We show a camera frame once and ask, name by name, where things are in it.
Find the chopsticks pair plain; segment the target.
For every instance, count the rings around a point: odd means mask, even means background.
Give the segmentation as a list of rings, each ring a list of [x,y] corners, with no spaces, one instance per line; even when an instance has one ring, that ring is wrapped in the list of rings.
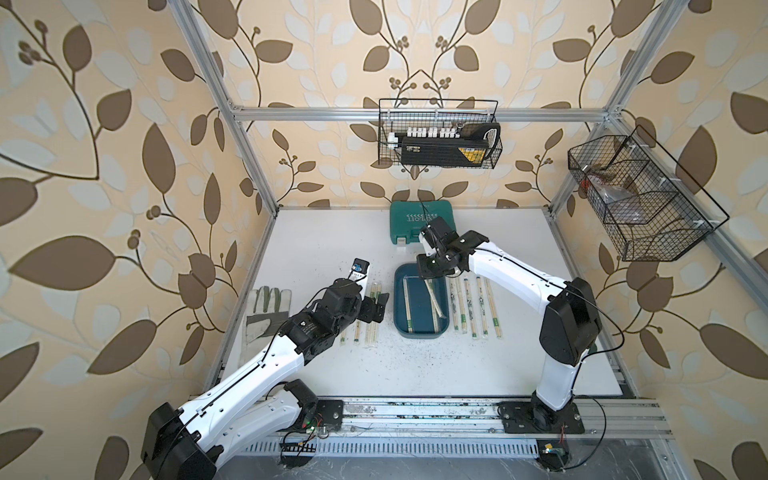
[[[456,288],[457,288],[457,295],[458,295],[461,332],[462,334],[467,334],[468,321],[467,321],[467,310],[466,310],[466,295],[464,293],[463,279],[461,278],[457,279],[456,285],[457,285]]]

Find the chopsticks pair panda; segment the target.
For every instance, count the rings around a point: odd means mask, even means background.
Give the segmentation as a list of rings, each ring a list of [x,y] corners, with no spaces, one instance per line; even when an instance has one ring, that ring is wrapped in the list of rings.
[[[460,329],[460,316],[459,316],[458,305],[457,305],[455,280],[453,278],[449,278],[447,280],[447,284],[449,288],[451,321],[452,321],[453,329],[455,331],[458,331]]]

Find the chopsticks pair box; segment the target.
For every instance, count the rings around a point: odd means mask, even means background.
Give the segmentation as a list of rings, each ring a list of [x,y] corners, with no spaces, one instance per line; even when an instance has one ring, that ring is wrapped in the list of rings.
[[[403,305],[404,305],[404,326],[405,326],[406,332],[409,335],[411,335],[414,333],[414,329],[413,329],[413,320],[412,320],[411,305],[410,305],[408,277],[404,277],[402,279],[402,298],[403,298]]]
[[[443,311],[437,299],[433,280],[425,279],[424,282],[430,298],[430,304],[432,309],[432,319],[433,319],[433,329],[436,334],[439,334],[442,332],[442,319],[444,318]]]

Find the teal plastic storage box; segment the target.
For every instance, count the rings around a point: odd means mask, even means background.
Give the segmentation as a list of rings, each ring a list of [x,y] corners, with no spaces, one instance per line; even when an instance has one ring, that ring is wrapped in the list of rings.
[[[404,326],[404,305],[402,298],[402,279],[409,278],[410,305],[414,333],[409,335]],[[394,275],[393,322],[398,333],[409,339],[436,339],[444,334],[450,326],[448,287],[444,278],[433,280],[437,299],[441,305],[444,318],[442,332],[436,334],[433,329],[432,309],[424,279],[419,276],[415,263],[400,265]]]

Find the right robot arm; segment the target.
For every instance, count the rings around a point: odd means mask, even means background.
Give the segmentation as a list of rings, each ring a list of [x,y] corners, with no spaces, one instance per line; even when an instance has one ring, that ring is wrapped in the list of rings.
[[[457,233],[436,217],[419,233],[425,249],[417,256],[419,275],[437,279],[473,273],[503,288],[540,316],[539,345],[544,352],[540,380],[531,396],[533,411],[550,417],[574,398],[577,374],[602,331],[601,312],[590,284],[541,271],[469,230]]]

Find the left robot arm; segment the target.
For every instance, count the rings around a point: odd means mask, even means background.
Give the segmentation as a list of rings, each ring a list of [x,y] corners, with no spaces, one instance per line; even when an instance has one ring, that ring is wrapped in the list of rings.
[[[356,321],[383,321],[388,294],[339,278],[275,332],[269,344],[200,396],[148,418],[141,461],[153,479],[212,479],[252,443],[315,416],[317,396],[294,374]]]

